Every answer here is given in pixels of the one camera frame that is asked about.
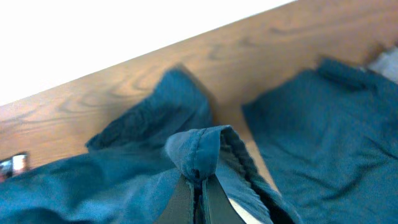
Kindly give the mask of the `dark blue denim shorts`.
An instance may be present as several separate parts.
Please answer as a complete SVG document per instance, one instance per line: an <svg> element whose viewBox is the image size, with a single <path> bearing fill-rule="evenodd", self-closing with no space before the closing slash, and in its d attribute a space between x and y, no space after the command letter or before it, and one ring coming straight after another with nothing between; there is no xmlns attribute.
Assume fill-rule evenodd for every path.
<svg viewBox="0 0 398 224"><path fill-rule="evenodd" d="M216 126L205 92L183 67L87 143L88 152L7 179L2 223L155 223L181 175L205 223L202 184L215 174L245 223L301 223L259 175L245 144Z"/></svg>

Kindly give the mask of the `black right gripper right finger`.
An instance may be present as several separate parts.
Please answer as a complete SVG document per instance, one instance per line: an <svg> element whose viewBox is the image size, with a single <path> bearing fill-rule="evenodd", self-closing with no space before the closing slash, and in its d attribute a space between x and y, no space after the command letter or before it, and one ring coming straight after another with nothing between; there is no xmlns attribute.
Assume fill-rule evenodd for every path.
<svg viewBox="0 0 398 224"><path fill-rule="evenodd" d="M245 224L229 202L215 174L203 181L202 195L206 224Z"/></svg>

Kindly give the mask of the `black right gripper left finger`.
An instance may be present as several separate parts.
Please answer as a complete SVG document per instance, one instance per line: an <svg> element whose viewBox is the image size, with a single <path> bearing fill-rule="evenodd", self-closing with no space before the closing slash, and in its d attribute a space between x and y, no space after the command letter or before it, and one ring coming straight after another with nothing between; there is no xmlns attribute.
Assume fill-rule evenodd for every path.
<svg viewBox="0 0 398 224"><path fill-rule="evenodd" d="M184 175L181 175L174 192L155 224L193 224L194 191Z"/></svg>

